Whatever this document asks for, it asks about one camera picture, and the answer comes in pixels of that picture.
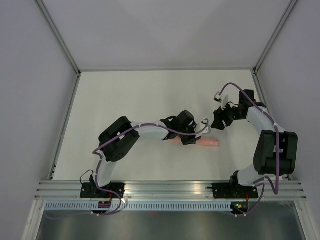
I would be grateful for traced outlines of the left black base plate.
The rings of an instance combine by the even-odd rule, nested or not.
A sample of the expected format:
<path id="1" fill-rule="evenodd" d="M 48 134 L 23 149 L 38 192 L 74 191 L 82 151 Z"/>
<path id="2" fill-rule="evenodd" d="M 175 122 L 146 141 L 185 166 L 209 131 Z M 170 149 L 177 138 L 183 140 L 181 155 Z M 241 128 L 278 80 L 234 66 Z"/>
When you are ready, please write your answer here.
<path id="1" fill-rule="evenodd" d="M 123 182 L 111 182 L 105 187 L 104 190 L 99 190 L 96 184 L 87 182 L 83 183 L 80 191 L 81 199 L 122 199 L 125 193 L 125 184 Z"/>

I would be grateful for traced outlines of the right aluminium frame post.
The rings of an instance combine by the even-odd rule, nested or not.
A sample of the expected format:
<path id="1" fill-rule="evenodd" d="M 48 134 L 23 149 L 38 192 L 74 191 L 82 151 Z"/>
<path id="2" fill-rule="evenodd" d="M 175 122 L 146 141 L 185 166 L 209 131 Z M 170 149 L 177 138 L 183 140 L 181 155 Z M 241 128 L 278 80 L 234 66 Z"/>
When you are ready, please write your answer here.
<path id="1" fill-rule="evenodd" d="M 289 20 L 290 16 L 292 15 L 293 11 L 295 10 L 299 0 L 290 0 L 287 7 L 285 8 L 279 22 L 277 23 L 274 31 L 271 34 L 266 46 L 264 47 L 258 61 L 256 62 L 255 66 L 252 68 L 251 73 L 252 75 L 256 75 L 259 69 L 262 67 L 266 57 L 268 56 L 269 52 L 271 51 L 273 45 L 275 44 L 277 38 L 279 37 L 280 33 L 282 32 L 283 28 L 285 27 L 287 21 Z"/>

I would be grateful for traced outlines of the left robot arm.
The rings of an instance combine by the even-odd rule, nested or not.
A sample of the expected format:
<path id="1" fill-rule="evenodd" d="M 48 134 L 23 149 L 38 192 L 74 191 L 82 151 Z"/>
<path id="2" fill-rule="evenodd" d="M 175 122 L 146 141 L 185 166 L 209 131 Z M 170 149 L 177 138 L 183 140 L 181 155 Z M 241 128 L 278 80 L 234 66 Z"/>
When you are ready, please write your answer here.
<path id="1" fill-rule="evenodd" d="M 91 191 L 98 198 L 109 193 L 109 184 L 117 162 L 122 160 L 139 141 L 168 141 L 176 138 L 186 145 L 194 145 L 208 132 L 209 120 L 198 125 L 187 110 L 177 116 L 169 116 L 153 123 L 130 121 L 126 116 L 117 119 L 98 137 L 99 146 L 92 152 L 99 157 Z"/>

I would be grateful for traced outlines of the left side frame rail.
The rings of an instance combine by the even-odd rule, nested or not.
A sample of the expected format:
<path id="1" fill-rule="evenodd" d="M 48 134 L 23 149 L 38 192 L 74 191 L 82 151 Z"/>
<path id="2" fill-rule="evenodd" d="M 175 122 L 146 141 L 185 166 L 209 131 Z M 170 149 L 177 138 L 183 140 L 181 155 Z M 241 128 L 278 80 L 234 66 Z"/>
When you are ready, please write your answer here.
<path id="1" fill-rule="evenodd" d="M 64 116 L 63 116 L 63 119 L 62 119 L 62 125 L 61 125 L 61 128 L 60 128 L 59 134 L 58 134 L 58 138 L 57 138 L 55 147 L 53 149 L 53 155 L 52 155 L 52 158 L 50 160 L 50 168 L 49 168 L 48 175 L 46 177 L 46 179 L 49 180 L 49 181 L 53 179 L 53 175 L 55 174 L 56 165 L 57 165 L 57 162 L 58 162 L 58 159 L 59 159 L 61 146 L 62 146 L 62 143 L 63 143 L 63 140 L 64 140 L 64 135 L 65 135 L 66 129 L 68 127 L 68 122 L 69 122 L 70 114 L 71 114 L 72 107 L 73 107 L 73 104 L 74 104 L 74 100 L 75 100 L 75 97 L 76 97 L 78 85 L 79 85 L 79 82 L 80 82 L 80 79 L 81 79 L 81 75 L 82 75 L 82 72 L 79 72 L 76 75 L 76 79 L 75 79 L 75 81 L 74 81 L 74 83 L 72 85 L 70 97 L 69 97 L 69 99 L 67 101 L 65 113 L 64 113 Z"/>

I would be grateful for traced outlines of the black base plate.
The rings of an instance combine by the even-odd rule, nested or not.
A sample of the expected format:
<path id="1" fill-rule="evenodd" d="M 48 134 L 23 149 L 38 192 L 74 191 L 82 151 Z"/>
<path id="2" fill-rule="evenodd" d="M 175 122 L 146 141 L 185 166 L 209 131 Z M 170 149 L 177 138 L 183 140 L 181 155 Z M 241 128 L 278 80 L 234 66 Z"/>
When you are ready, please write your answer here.
<path id="1" fill-rule="evenodd" d="M 81 199 L 122 199 L 125 193 L 125 184 L 123 182 L 111 182 L 105 187 L 104 190 L 99 190 L 96 184 L 87 182 L 83 183 L 80 191 Z"/>
<path id="2" fill-rule="evenodd" d="M 229 182 L 217 182 L 211 185 L 214 199 L 258 199 L 256 187 L 232 185 Z"/>

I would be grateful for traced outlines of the front aluminium rail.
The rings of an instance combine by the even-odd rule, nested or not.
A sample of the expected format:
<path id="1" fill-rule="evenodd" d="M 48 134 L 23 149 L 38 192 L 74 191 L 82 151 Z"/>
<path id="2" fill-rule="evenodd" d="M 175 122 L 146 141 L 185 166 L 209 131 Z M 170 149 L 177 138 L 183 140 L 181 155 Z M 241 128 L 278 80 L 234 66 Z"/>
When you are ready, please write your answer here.
<path id="1" fill-rule="evenodd" d="M 212 184 L 217 181 L 124 181 L 125 200 L 133 201 L 218 201 L 214 199 Z M 258 186 L 263 201 L 305 201 L 307 195 L 301 182 L 280 181 L 278 194 L 274 194 L 268 181 Z M 80 200 L 82 185 L 78 181 L 40 181 L 34 193 L 35 200 Z"/>

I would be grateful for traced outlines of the frame rail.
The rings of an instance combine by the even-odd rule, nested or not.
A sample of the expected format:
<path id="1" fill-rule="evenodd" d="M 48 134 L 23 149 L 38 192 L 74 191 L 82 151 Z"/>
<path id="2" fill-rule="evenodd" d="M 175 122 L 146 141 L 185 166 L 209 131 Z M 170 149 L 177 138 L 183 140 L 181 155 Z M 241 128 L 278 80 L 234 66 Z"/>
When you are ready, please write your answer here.
<path id="1" fill-rule="evenodd" d="M 259 140 L 253 157 L 253 167 L 259 175 L 290 175 L 296 167 L 298 136 L 286 131 L 273 118 L 266 106 L 259 77 L 252 75 L 258 95 L 262 102 L 258 107 L 250 107 L 247 120 L 259 134 Z"/>
<path id="2" fill-rule="evenodd" d="M 63 116 L 63 119 L 62 119 L 62 125 L 61 125 L 61 128 L 60 128 L 59 134 L 58 134 L 58 138 L 57 138 L 55 147 L 53 149 L 53 155 L 52 155 L 52 158 L 50 160 L 50 168 L 49 168 L 48 175 L 46 177 L 46 179 L 49 180 L 49 181 L 53 179 L 53 175 L 55 174 L 56 165 L 57 165 L 57 162 L 58 162 L 58 159 L 59 159 L 61 146 L 62 146 L 62 143 L 63 143 L 63 140 L 64 140 L 64 135 L 65 135 L 66 129 L 68 127 L 68 122 L 69 122 L 70 114 L 71 114 L 72 107 L 73 107 L 73 104 L 74 104 L 74 100 L 75 100 L 75 97 L 76 97 L 78 85 L 79 85 L 79 82 L 80 82 L 80 79 L 81 79 L 81 75 L 82 75 L 82 72 L 79 72 L 76 75 L 76 79 L 75 79 L 75 81 L 74 81 L 74 83 L 72 85 L 70 97 L 69 97 L 69 99 L 67 101 L 65 113 L 64 113 L 64 116 Z"/>

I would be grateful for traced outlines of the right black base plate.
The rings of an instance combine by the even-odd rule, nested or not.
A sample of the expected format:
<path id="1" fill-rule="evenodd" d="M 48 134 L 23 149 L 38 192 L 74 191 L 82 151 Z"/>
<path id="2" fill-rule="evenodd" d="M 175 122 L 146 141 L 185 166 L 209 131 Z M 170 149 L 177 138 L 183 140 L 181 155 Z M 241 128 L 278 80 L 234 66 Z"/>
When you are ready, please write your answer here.
<path id="1" fill-rule="evenodd" d="M 232 185 L 229 182 L 217 182 L 211 185 L 214 199 L 258 199 L 256 187 Z"/>

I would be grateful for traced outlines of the right side frame rail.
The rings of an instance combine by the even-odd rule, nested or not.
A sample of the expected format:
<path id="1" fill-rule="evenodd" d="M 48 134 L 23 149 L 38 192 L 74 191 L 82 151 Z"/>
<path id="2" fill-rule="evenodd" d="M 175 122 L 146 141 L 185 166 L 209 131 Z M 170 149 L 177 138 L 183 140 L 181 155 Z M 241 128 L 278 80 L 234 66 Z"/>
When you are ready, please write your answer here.
<path id="1" fill-rule="evenodd" d="M 250 107 L 247 120 L 259 134 L 259 140 L 253 157 L 253 167 L 259 175 L 290 175 L 296 167 L 298 136 L 286 131 L 273 118 L 266 106 L 259 77 L 252 75 L 258 95 L 262 102 L 258 107 Z"/>

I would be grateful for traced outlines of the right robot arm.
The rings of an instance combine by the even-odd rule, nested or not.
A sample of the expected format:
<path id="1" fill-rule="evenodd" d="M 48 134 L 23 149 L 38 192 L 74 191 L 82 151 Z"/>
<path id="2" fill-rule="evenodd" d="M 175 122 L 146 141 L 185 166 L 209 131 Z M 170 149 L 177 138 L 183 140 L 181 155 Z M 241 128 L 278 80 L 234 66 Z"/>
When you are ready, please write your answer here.
<path id="1" fill-rule="evenodd" d="M 235 121 L 246 120 L 259 134 L 253 163 L 230 177 L 229 194 L 239 198 L 247 187 L 257 186 L 264 180 L 269 181 L 273 193 L 278 194 L 280 177 L 295 170 L 298 135 L 279 126 L 265 104 L 255 100 L 253 90 L 241 90 L 235 105 L 221 92 L 214 96 L 214 100 L 220 103 L 220 107 L 213 112 L 212 129 L 223 131 Z"/>

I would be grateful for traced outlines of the aluminium frame post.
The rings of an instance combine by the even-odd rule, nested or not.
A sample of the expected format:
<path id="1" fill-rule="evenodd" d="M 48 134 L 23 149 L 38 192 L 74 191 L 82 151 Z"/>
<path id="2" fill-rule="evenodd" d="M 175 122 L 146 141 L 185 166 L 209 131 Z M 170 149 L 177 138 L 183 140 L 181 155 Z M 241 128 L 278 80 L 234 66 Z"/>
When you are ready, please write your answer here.
<path id="1" fill-rule="evenodd" d="M 62 50 L 65 58 L 67 59 L 68 63 L 70 64 L 71 68 L 75 72 L 76 76 L 79 77 L 81 75 L 81 70 L 79 69 L 76 61 L 74 60 L 66 42 L 64 41 L 52 15 L 50 14 L 45 2 L 43 0 L 34 0 L 33 1 L 37 6 L 39 12 L 41 13 L 43 19 L 45 20 L 46 24 L 48 25 L 50 31 L 52 32 L 55 40 L 57 41 L 60 49 Z"/>
<path id="2" fill-rule="evenodd" d="M 256 62 L 255 66 L 252 68 L 251 73 L 252 75 L 256 75 L 259 69 L 262 67 L 266 57 L 268 56 L 269 52 L 271 51 L 273 45 L 275 44 L 277 38 L 279 37 L 280 33 L 282 32 L 283 28 L 285 27 L 287 21 L 289 20 L 290 16 L 292 15 L 293 11 L 295 10 L 299 0 L 290 0 L 287 7 L 285 8 L 279 22 L 277 23 L 274 31 L 271 34 L 266 46 L 264 47 L 258 61 Z"/>

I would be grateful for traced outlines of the back aluminium frame bar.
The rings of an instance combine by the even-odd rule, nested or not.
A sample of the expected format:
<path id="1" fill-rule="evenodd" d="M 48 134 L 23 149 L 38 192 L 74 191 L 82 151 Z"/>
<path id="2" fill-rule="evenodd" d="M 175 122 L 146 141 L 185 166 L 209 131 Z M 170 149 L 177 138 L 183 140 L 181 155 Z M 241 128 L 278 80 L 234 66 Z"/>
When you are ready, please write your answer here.
<path id="1" fill-rule="evenodd" d="M 146 72 L 146 71 L 229 71 L 229 70 L 253 70 L 254 67 L 131 67 L 131 68 L 97 68 L 97 69 L 81 69 L 81 73 L 91 72 Z"/>

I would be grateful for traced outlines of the left aluminium frame post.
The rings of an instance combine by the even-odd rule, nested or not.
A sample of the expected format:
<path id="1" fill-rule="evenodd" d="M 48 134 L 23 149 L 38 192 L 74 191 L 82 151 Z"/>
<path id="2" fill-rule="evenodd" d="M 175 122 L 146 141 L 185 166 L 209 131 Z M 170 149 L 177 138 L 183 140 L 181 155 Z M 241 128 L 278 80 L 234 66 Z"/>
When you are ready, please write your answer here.
<path id="1" fill-rule="evenodd" d="M 81 70 L 79 69 L 76 61 L 74 60 L 66 42 L 64 41 L 52 15 L 50 14 L 45 2 L 43 0 L 34 0 L 33 1 L 37 6 L 39 12 L 41 13 L 43 19 L 45 20 L 46 24 L 48 25 L 50 31 L 52 32 L 55 40 L 57 41 L 60 49 L 62 50 L 65 58 L 67 59 L 68 63 L 70 64 L 71 68 L 75 72 L 76 76 L 79 77 L 81 75 Z"/>

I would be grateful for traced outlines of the pink satin napkin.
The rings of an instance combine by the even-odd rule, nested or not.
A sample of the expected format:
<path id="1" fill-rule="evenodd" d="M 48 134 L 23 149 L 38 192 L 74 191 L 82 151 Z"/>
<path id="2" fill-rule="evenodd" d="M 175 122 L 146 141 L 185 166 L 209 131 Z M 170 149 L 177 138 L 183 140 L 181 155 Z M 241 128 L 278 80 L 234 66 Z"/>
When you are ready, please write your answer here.
<path id="1" fill-rule="evenodd" d="M 182 144 L 182 140 L 179 137 L 169 140 L 172 143 Z M 217 139 L 213 138 L 201 138 L 191 145 L 202 146 L 202 147 L 219 147 L 220 143 Z"/>

